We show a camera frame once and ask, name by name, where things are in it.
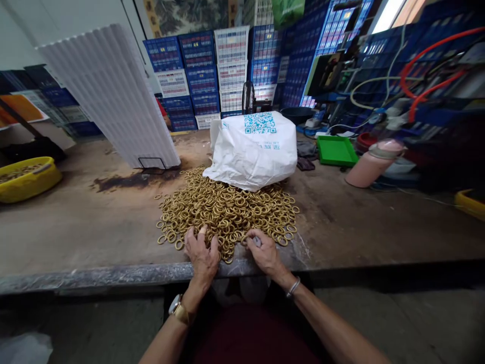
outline plastic bag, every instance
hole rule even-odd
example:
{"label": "plastic bag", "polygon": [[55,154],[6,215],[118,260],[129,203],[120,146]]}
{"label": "plastic bag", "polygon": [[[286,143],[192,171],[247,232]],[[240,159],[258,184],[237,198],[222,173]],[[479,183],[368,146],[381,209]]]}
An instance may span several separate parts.
{"label": "plastic bag", "polygon": [[305,0],[273,0],[274,30],[295,24],[303,17]]}
{"label": "plastic bag", "polygon": [[0,340],[2,364],[47,364],[51,353],[51,338],[45,334],[33,332]]}
{"label": "plastic bag", "polygon": [[211,122],[212,166],[203,176],[255,192],[295,172],[297,132],[279,112]]}

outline black bucket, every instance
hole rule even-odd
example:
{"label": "black bucket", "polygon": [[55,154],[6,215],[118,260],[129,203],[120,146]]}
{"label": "black bucket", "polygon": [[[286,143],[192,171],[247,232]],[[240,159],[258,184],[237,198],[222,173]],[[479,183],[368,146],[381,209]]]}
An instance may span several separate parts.
{"label": "black bucket", "polygon": [[285,118],[291,120],[295,125],[303,124],[308,119],[311,119],[315,114],[312,108],[306,107],[284,108],[280,111],[280,113]]}

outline pink thermos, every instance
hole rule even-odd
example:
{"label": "pink thermos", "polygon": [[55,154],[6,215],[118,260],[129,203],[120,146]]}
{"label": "pink thermos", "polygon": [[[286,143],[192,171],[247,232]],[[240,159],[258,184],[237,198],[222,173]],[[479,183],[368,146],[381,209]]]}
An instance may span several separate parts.
{"label": "pink thermos", "polygon": [[404,145],[394,139],[383,139],[371,145],[347,174],[345,181],[355,187],[369,187],[403,151]]}

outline concrete floor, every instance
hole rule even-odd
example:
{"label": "concrete floor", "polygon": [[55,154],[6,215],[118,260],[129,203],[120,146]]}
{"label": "concrete floor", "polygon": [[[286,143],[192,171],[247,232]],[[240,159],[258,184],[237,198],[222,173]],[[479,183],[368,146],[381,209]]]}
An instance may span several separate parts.
{"label": "concrete floor", "polygon": [[[389,295],[334,288],[316,294],[393,363],[485,362],[483,290]],[[162,312],[163,298],[47,306],[17,317],[17,329],[10,333],[38,330],[50,335],[54,351],[49,364],[131,364],[159,329]],[[10,319],[3,320],[0,332],[11,327],[15,320]]]}

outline person's right hand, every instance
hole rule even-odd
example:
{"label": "person's right hand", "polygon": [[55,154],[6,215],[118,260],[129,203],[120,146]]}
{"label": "person's right hand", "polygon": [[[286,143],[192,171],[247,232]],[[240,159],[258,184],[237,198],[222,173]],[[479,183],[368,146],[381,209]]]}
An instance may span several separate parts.
{"label": "person's right hand", "polygon": [[[246,235],[246,249],[249,249],[259,269],[269,278],[278,283],[285,291],[289,291],[296,281],[295,276],[284,266],[279,258],[273,239],[259,229],[251,229]],[[261,240],[261,247],[254,243],[254,237]]]}

